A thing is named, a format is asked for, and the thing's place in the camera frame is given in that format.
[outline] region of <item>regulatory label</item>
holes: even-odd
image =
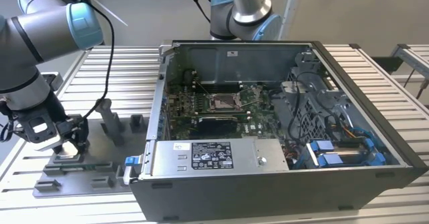
[[[229,142],[192,143],[192,169],[232,169]]]

